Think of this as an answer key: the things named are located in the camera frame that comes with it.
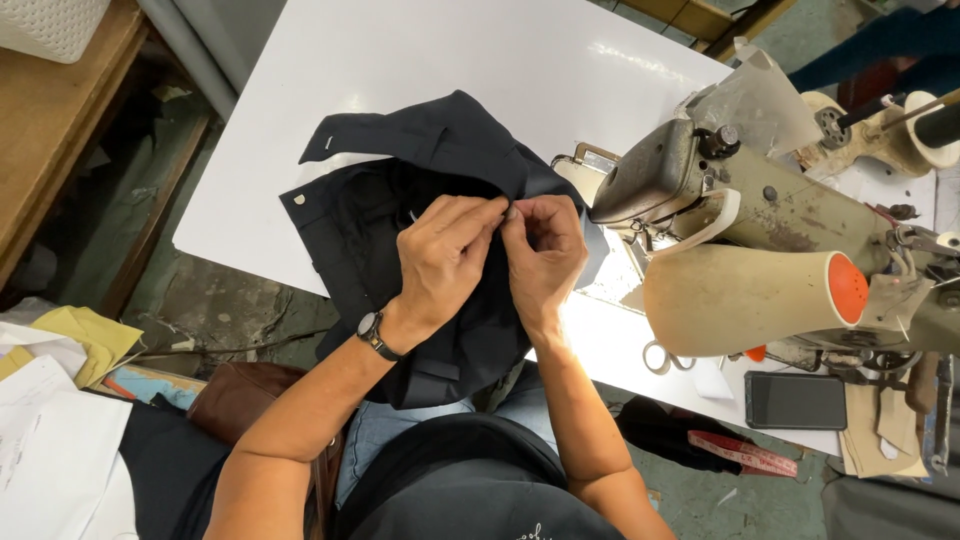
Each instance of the jeans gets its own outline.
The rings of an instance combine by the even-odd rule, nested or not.
[[[942,96],[960,87],[960,8],[920,13],[901,8],[872,21],[820,58],[789,75],[799,92],[847,80],[878,61],[920,60],[900,73],[892,90]]]
[[[470,398],[450,405],[406,410],[395,410],[389,404],[362,402],[347,432],[334,499],[337,508],[347,500],[353,486],[385,444],[424,420],[459,412],[475,412]],[[557,439],[550,426],[546,395],[536,363],[526,361],[516,385],[493,414],[524,426],[546,441],[554,452],[557,451]]]

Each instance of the sewing machine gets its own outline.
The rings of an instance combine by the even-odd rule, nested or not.
[[[731,192],[739,196],[718,196]],[[661,125],[607,174],[591,219],[632,244],[641,272],[645,258],[665,253],[655,248],[665,238],[843,252],[872,282],[864,318],[787,343],[878,371],[906,369],[926,351],[960,354],[960,236],[901,225],[740,144],[731,126]]]

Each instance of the yellow paper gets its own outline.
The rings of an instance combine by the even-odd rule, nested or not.
[[[0,357],[0,380],[6,379],[32,359],[34,359],[34,356],[23,347],[19,345],[13,347],[9,353]]]
[[[89,307],[59,307],[30,326],[72,337],[84,346],[86,363],[73,379],[78,388],[95,386],[143,334],[102,317]]]

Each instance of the wooden table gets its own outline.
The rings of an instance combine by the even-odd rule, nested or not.
[[[57,198],[147,36],[134,0],[112,0],[80,60],[0,49],[0,288]]]

